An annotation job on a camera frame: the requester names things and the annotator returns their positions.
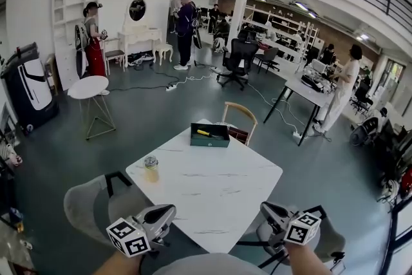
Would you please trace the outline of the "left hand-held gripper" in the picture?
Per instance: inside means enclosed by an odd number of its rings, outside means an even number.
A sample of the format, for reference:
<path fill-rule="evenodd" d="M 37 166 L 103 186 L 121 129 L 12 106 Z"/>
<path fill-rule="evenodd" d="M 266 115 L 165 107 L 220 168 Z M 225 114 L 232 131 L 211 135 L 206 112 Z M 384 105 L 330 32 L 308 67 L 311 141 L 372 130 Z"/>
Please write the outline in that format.
<path fill-rule="evenodd" d="M 166 246 L 164 238 L 176 216 L 176 206 L 160 204 L 136 216 L 119 218 L 106 228 L 111 243 L 126 257 L 135 257 Z"/>

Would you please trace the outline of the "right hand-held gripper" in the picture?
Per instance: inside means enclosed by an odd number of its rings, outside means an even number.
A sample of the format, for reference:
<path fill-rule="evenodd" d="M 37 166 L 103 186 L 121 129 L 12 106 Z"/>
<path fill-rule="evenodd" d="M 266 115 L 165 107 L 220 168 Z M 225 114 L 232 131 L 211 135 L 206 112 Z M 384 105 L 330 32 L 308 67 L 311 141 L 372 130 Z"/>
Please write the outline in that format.
<path fill-rule="evenodd" d="M 321 224 L 321 219 L 312 213 L 291 213 L 286 207 L 268 201 L 261 203 L 260 211 L 273 229 L 268 244 L 274 249 L 284 243 L 306 245 Z"/>

